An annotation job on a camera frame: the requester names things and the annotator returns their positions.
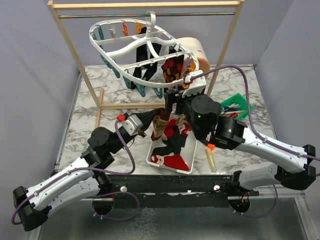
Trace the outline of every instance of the wall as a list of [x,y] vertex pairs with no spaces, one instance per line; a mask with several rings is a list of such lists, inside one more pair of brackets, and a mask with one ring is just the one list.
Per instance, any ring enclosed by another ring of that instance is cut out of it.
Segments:
[[[146,2],[168,2],[169,0],[148,0]],[[245,0],[234,35],[226,53],[224,62],[235,64],[257,64],[266,50],[270,40],[279,27],[293,0]],[[121,0],[56,0],[56,3],[113,3]],[[138,0],[126,0],[124,2],[139,2]],[[215,12],[232,12],[232,8],[216,8]],[[186,13],[191,9],[155,9],[155,13]],[[195,9],[193,12],[209,12],[210,9]],[[76,14],[145,14],[146,9],[138,10],[112,10],[112,11],[65,11],[66,15]],[[218,60],[224,39],[232,16],[183,16],[183,17],[158,17],[156,24],[175,38],[198,38],[203,45],[209,62],[215,64]],[[69,30],[81,59],[85,65],[104,64],[89,42],[89,29],[96,22],[107,18],[65,19],[65,25]],[[121,25],[116,26],[118,37],[122,37]],[[135,32],[134,26],[129,32]],[[106,48],[114,51],[124,45]],[[135,53],[118,60],[118,63],[134,63]]]
[[0,9],[0,239],[25,240],[11,224],[12,191],[52,172],[78,70],[42,0]]
[[[320,156],[320,1],[295,0],[256,68],[278,139],[314,145]],[[320,172],[320,163],[312,164]],[[320,180],[307,191],[307,204],[320,236]]]

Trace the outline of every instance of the marble tabletop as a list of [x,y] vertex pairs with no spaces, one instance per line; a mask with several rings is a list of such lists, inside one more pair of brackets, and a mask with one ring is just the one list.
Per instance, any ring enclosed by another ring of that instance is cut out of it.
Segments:
[[[254,68],[253,66],[246,66],[242,67],[242,69],[248,79],[250,103],[254,106],[252,118],[255,128],[262,134],[273,137],[272,125],[260,92]],[[87,66],[85,70],[97,96],[100,95],[100,88],[104,87],[104,103],[164,102],[164,99],[159,99],[150,87],[146,87],[145,97],[141,97],[136,89],[127,89],[123,78],[116,78],[112,70],[104,65]],[[164,82],[161,69],[158,69],[152,79],[154,79],[154,81]],[[209,86],[209,79],[211,79],[211,75],[208,77],[207,87]],[[217,102],[223,102],[236,93],[240,93],[243,96],[245,95],[245,86],[242,76],[236,69],[221,70],[213,87],[211,97]],[[149,109],[103,110],[100,126],[114,132],[116,116],[125,112],[137,113],[145,111],[149,111]],[[82,80],[60,159],[60,170],[72,163],[85,150],[87,140],[90,137],[91,132],[95,129],[96,118],[97,107],[85,82]],[[249,123],[248,117],[243,119],[243,121]],[[134,144],[130,147],[136,164],[136,169],[133,174],[181,175],[181,173],[172,172],[147,164],[146,158],[152,144],[150,139],[151,132],[152,125],[146,131],[147,137],[136,137]],[[270,162],[249,153],[215,148],[213,150],[213,156],[217,171],[211,173],[205,154],[205,148],[206,147],[203,144],[199,143],[197,145],[192,175],[231,175],[237,170],[253,170],[271,164]],[[115,161],[108,167],[108,170],[128,172],[132,169],[131,161],[125,150],[122,149],[117,154],[114,154],[114,158]]]

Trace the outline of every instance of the white clothespin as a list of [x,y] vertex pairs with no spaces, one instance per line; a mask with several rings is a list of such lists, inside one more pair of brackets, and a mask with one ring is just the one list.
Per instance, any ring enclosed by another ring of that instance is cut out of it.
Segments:
[[109,29],[109,32],[110,32],[112,38],[114,39],[116,37],[116,26],[111,25],[111,29]]

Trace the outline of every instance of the metal rod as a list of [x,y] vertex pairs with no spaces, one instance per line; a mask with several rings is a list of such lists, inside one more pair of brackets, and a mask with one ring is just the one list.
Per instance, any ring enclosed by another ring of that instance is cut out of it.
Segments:
[[[160,13],[156,17],[186,17],[186,16],[229,16],[234,12],[199,12],[199,13]],[[110,15],[59,15],[60,19],[91,19],[91,18],[122,18],[149,17],[149,14],[110,14]]]

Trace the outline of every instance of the green basket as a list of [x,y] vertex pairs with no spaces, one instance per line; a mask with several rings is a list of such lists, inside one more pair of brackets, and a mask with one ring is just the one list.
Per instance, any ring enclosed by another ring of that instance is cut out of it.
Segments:
[[[223,101],[221,103],[221,107],[227,107],[227,106],[230,106],[231,104],[239,104],[241,106],[241,109],[244,110],[244,112],[241,113],[239,116],[237,116],[235,119],[237,120],[244,119],[248,115],[247,101],[240,93],[237,93],[236,95],[233,95],[232,97]],[[252,106],[251,104],[250,104],[250,109],[251,110],[254,109],[254,106]]]

